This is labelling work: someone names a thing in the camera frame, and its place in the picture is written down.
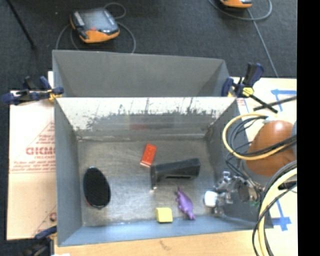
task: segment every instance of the brown ball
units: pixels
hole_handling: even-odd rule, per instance
[[[272,120],[267,122],[254,137],[248,153],[262,150],[279,143],[291,136],[293,124],[284,120]],[[246,160],[247,167],[256,174],[271,177],[280,168],[296,160],[292,148],[277,152],[257,160]]]

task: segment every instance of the gray bin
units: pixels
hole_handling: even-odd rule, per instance
[[[203,203],[226,167],[222,130],[239,115],[235,98],[219,97],[228,76],[223,60],[54,50],[53,73],[65,89],[55,101],[59,246],[254,227],[257,210],[237,195],[219,218]],[[155,165],[199,158],[199,176],[152,189],[150,170],[140,165],[146,143],[157,146]],[[101,210],[84,199],[90,166],[110,183],[111,201]],[[196,220],[178,209],[178,187],[192,199]],[[158,223],[157,207],[170,207],[173,222]]]

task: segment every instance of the yellow block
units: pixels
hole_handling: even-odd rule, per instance
[[[172,211],[169,207],[157,207],[155,208],[156,220],[160,223],[172,222]]]

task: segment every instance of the bin floor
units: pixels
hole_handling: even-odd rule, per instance
[[[166,178],[152,189],[150,168],[140,165],[146,143],[157,147],[153,164],[163,164],[199,158],[200,173],[194,179]],[[173,218],[186,218],[178,209],[176,191],[180,187],[193,202],[195,217],[211,215],[203,203],[204,194],[214,184],[214,169],[210,163],[205,139],[174,139],[152,141],[78,141],[79,179],[83,226],[125,224],[141,220],[156,220],[157,207],[170,207]],[[111,187],[111,201],[102,208],[85,202],[83,178],[86,170],[97,167]]]

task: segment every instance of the dark floor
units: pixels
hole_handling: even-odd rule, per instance
[[[7,1],[14,6],[35,49]],[[0,95],[20,89],[26,76],[35,81],[46,76],[52,68],[52,50],[57,47],[130,53],[134,49],[130,32],[136,41],[135,53],[223,59],[234,77],[244,76],[249,62],[258,62],[264,77],[297,78],[298,0],[275,0],[272,5],[268,0],[254,0],[249,11],[221,8],[218,0],[210,1],[117,0],[126,9],[125,17],[117,20],[122,25],[120,35],[106,43],[84,45],[70,26],[62,33],[69,24],[69,12],[105,7],[111,1],[0,0]],[[107,9],[115,17],[122,14],[118,5]],[[14,256],[31,244],[28,240],[6,241],[8,118],[8,107],[1,105],[1,256]]]

